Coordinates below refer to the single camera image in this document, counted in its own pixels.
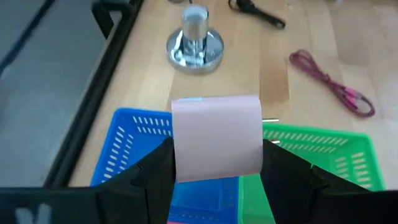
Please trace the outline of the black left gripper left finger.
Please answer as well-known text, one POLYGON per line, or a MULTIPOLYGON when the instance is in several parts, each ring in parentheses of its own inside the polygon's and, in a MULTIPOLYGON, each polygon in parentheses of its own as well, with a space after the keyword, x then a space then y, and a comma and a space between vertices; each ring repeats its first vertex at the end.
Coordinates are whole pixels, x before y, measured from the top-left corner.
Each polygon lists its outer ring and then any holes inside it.
POLYGON ((0 224, 166 224, 175 185, 174 141, 94 187, 0 188, 0 224))

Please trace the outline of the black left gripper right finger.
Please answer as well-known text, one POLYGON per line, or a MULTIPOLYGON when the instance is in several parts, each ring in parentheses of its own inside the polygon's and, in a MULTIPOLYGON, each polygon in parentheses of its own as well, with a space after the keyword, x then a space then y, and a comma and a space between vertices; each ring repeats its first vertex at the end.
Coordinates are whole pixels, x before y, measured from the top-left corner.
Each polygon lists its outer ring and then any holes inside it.
POLYGON ((276 224, 398 224, 398 190, 367 190, 268 140, 260 176, 276 224))

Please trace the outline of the green plastic basket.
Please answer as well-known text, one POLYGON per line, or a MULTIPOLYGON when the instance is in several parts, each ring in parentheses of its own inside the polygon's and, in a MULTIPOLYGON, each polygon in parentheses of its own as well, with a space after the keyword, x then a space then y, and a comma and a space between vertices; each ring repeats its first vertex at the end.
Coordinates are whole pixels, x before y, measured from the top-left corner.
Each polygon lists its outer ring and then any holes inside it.
MULTIPOLYGON (((263 124, 263 138, 365 189, 386 188, 367 134, 308 126, 263 124)), ((239 224, 275 224, 260 175, 239 178, 239 224)))

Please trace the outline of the blue plastic basket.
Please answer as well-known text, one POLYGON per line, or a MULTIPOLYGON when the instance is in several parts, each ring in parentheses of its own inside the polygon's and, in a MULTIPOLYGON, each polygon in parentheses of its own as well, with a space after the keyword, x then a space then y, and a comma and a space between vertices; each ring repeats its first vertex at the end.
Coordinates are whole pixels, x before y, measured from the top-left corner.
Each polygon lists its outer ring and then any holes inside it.
MULTIPOLYGON (((116 110, 90 184, 106 182, 172 135, 172 115, 169 112, 134 108, 116 110)), ((176 184, 169 221, 237 224, 238 191, 238 177, 176 184)))

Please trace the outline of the silver metal stand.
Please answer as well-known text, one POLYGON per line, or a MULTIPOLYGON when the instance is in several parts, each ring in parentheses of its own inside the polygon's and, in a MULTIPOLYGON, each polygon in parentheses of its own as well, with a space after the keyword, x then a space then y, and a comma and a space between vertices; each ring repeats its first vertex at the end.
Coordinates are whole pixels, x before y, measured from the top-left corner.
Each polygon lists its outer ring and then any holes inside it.
POLYGON ((167 59, 185 73, 211 73, 221 63, 224 42, 219 32, 209 27, 205 6, 191 4, 181 13, 182 26, 167 39, 167 59))

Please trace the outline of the black aluminium table frame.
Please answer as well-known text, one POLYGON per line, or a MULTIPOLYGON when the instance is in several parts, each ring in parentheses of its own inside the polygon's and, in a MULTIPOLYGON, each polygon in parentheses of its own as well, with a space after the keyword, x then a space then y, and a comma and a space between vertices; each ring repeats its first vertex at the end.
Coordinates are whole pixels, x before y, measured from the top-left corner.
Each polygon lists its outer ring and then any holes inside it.
POLYGON ((44 182, 45 188, 60 188, 68 185, 143 3, 144 0, 93 3, 91 11, 107 40, 107 46, 91 76, 75 118, 44 182))

